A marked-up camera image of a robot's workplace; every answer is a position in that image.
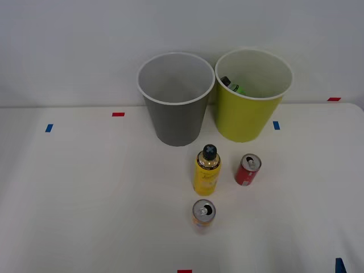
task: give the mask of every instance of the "spray can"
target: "spray can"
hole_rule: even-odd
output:
[[[207,144],[198,153],[195,165],[196,170],[193,188],[201,196],[210,195],[215,191],[221,168],[221,159],[216,147],[212,144]]]

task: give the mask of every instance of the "green bottle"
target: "green bottle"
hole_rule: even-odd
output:
[[[236,92],[236,93],[238,93],[240,95],[246,96],[246,93],[245,93],[245,90],[243,89],[243,87],[239,86],[238,84],[231,83],[231,81],[229,80],[228,77],[224,76],[220,80],[231,91]]]

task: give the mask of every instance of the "gray bin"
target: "gray bin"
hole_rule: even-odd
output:
[[[162,142],[185,146],[198,137],[214,83],[211,65],[193,54],[167,53],[142,65],[138,88]]]

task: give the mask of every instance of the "white wall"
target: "white wall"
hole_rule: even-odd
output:
[[[293,67],[286,101],[364,105],[363,0],[2,0],[0,106],[141,105],[138,67],[237,47]]]

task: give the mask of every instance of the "soda can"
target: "soda can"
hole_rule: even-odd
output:
[[[207,228],[210,226],[215,215],[215,206],[209,200],[198,200],[192,207],[192,221],[199,228]]]
[[[246,154],[240,161],[235,181],[241,186],[248,186],[262,166],[260,158],[254,154]]]

